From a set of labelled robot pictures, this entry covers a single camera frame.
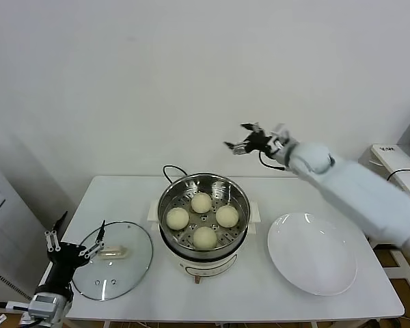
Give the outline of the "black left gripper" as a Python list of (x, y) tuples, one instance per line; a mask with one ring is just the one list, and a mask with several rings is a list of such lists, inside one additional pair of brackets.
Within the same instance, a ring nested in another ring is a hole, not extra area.
[(48, 258), (52, 263), (51, 270), (45, 282), (37, 287), (37, 293), (50, 292), (53, 294), (72, 294), (71, 281), (75, 271), (85, 266), (89, 259), (105, 246), (105, 221), (98, 229), (95, 242), (90, 247), (72, 243), (59, 243), (58, 232), (65, 221), (66, 211), (53, 225), (50, 230), (44, 232)]

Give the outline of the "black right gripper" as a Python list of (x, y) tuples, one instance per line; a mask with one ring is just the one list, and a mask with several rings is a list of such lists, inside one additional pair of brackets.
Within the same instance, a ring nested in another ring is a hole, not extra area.
[(251, 153), (254, 150), (263, 153), (269, 153), (271, 147), (269, 145), (269, 140), (271, 136), (265, 134), (264, 130), (256, 123), (244, 123), (241, 124), (243, 128), (251, 133), (247, 138), (239, 143), (230, 143), (225, 141), (224, 144), (232, 151), (234, 155), (243, 155)]

